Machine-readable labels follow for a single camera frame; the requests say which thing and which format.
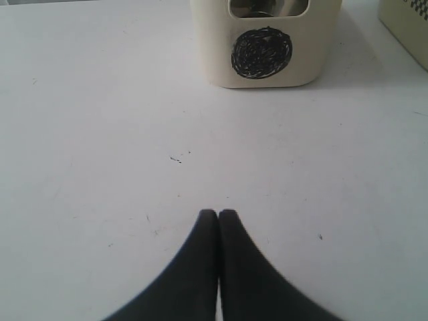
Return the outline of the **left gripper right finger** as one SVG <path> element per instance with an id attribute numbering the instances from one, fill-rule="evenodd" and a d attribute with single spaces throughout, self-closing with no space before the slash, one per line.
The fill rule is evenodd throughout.
<path id="1" fill-rule="evenodd" d="M 289 283 L 265 258 L 232 209 L 219 214 L 224 320 L 339 320 Z"/>

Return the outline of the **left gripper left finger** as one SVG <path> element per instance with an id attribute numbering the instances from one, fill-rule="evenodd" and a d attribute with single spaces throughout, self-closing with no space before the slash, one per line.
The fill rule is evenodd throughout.
<path id="1" fill-rule="evenodd" d="M 219 222 L 203 209 L 180 250 L 141 293 L 107 320 L 215 320 Z"/>

